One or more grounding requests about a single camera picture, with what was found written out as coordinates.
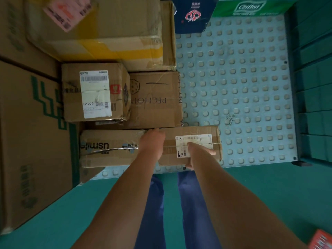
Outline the person's left hand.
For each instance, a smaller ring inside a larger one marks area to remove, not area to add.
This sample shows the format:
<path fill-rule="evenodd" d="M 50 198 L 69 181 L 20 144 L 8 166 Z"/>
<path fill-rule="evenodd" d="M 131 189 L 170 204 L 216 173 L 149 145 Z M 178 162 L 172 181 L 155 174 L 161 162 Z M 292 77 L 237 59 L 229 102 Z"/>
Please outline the person's left hand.
<path fill-rule="evenodd" d="M 166 135 L 144 134 L 139 141 L 139 154 L 157 162 L 162 154 Z"/>

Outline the person's right hand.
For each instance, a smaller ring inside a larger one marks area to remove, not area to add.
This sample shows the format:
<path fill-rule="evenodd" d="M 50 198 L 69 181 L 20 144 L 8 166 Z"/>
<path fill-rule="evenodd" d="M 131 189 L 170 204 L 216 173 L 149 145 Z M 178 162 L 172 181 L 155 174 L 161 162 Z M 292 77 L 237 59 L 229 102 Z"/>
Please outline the person's right hand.
<path fill-rule="evenodd" d="M 190 161 L 185 165 L 185 168 L 196 172 L 202 172 L 218 166 L 218 162 L 213 155 L 201 150 L 201 148 L 206 148 L 205 146 L 189 142 L 187 147 Z"/>

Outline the cardboard box with white label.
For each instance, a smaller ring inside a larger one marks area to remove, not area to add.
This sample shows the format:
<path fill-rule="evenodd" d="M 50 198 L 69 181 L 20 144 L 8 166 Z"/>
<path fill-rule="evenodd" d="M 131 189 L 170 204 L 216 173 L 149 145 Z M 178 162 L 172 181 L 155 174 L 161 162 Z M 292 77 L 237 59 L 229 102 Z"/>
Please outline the cardboard box with white label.
<path fill-rule="evenodd" d="M 158 163 L 160 166 L 182 166 L 190 163 L 188 142 L 214 150 L 214 158 L 222 160 L 222 144 L 218 126 L 183 126 L 162 128 L 166 137 L 164 149 Z"/>

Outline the person's left forearm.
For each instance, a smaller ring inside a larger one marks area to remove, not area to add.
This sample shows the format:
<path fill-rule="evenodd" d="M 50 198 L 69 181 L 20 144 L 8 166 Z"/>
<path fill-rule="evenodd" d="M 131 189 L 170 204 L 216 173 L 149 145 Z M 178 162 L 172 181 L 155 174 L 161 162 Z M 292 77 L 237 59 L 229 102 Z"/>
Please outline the person's left forearm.
<path fill-rule="evenodd" d="M 157 159 L 157 153 L 138 154 L 71 249 L 166 249 L 156 218 L 137 241 Z"/>

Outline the cardboard box with hexagon print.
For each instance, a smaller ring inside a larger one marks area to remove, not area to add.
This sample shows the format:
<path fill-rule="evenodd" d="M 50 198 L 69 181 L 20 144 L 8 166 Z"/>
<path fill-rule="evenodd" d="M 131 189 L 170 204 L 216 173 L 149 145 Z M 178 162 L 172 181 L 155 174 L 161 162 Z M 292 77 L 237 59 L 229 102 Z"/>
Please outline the cardboard box with hexagon print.
<path fill-rule="evenodd" d="M 86 123 L 92 130 L 137 130 L 183 126 L 180 73 L 130 73 L 130 118 L 119 124 L 110 121 Z"/>

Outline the long cardboard box black print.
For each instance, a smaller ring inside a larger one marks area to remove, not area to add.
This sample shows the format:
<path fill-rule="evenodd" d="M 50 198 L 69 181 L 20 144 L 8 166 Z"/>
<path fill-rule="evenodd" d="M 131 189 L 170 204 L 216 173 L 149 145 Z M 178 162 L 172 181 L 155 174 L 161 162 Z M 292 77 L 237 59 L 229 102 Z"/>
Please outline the long cardboard box black print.
<path fill-rule="evenodd" d="M 83 130 L 80 165 L 84 168 L 130 165 L 146 130 Z"/>

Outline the person's right leg blue trousers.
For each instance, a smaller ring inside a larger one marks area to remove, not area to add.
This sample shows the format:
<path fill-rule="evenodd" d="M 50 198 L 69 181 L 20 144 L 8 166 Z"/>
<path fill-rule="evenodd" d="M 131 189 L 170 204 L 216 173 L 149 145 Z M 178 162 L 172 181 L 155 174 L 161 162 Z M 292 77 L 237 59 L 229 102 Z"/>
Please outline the person's right leg blue trousers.
<path fill-rule="evenodd" d="M 186 249 L 222 249 L 195 172 L 177 175 Z"/>

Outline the small taped box white label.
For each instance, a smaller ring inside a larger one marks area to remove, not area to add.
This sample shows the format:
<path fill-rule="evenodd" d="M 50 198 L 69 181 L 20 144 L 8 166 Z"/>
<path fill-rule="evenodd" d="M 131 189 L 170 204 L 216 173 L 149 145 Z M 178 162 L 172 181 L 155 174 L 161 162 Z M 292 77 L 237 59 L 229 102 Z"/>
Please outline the small taped box white label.
<path fill-rule="evenodd" d="M 130 75 L 122 63 L 67 63 L 61 74 L 66 121 L 130 118 Z"/>

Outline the light blue studded cart platform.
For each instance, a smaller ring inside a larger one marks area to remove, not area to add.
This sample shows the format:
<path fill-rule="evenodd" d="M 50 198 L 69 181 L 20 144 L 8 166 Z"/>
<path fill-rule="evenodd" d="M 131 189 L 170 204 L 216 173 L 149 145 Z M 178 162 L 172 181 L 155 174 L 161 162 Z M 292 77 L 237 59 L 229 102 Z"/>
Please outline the light blue studded cart platform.
<path fill-rule="evenodd" d="M 184 126 L 216 125 L 223 167 L 298 160 L 284 15 L 176 34 Z"/>

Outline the tall plain cardboard box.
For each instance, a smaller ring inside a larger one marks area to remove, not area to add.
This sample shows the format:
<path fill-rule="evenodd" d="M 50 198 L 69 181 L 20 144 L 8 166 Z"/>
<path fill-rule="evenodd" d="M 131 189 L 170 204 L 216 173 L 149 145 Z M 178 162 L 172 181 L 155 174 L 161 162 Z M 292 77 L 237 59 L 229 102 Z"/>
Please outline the tall plain cardboard box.
<path fill-rule="evenodd" d="M 162 20 L 163 64 L 161 70 L 176 70 L 176 36 L 174 5 L 171 0 L 160 1 Z"/>

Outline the dark blue box red print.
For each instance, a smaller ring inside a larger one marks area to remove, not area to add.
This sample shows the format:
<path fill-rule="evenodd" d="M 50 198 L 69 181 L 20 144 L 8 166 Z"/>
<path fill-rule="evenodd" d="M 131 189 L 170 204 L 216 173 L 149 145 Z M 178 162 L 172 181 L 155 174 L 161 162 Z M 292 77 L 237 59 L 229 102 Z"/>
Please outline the dark blue box red print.
<path fill-rule="evenodd" d="M 219 0 L 171 0 L 176 34 L 202 33 Z"/>

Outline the large cardboard box green print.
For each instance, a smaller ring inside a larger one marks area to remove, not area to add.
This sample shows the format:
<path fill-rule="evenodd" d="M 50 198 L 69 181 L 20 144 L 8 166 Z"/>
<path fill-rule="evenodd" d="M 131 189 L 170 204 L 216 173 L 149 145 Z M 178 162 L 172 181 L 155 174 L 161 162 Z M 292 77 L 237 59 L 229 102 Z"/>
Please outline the large cardboard box green print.
<path fill-rule="evenodd" d="M 77 126 L 64 120 L 60 84 L 0 61 L 0 235 L 79 181 Z"/>

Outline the dark green ribbed crate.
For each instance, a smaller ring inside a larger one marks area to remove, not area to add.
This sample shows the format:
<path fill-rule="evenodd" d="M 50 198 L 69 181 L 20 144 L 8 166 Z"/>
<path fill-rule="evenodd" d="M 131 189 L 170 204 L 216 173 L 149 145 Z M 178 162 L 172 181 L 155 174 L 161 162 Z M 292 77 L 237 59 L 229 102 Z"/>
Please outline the dark green ribbed crate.
<path fill-rule="evenodd" d="M 285 14 L 297 155 L 332 168 L 332 0 L 298 0 Z"/>

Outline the red printed packet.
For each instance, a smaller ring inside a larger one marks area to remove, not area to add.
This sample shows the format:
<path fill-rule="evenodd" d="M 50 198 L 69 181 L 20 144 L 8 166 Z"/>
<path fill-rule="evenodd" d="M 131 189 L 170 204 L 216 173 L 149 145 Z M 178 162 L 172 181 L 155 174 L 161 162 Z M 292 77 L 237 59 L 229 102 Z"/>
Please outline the red printed packet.
<path fill-rule="evenodd" d="M 332 235 L 318 229 L 308 244 L 309 249 L 332 249 Z"/>

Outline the large brown cardboard box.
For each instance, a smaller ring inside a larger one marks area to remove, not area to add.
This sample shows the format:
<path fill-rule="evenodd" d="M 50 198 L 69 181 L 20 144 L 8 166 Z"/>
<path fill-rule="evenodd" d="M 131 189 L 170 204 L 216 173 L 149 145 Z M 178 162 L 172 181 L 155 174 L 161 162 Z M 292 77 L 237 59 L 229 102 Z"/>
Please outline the large brown cardboard box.
<path fill-rule="evenodd" d="M 0 61 L 60 78 L 59 63 L 26 39 L 23 0 L 0 0 Z"/>

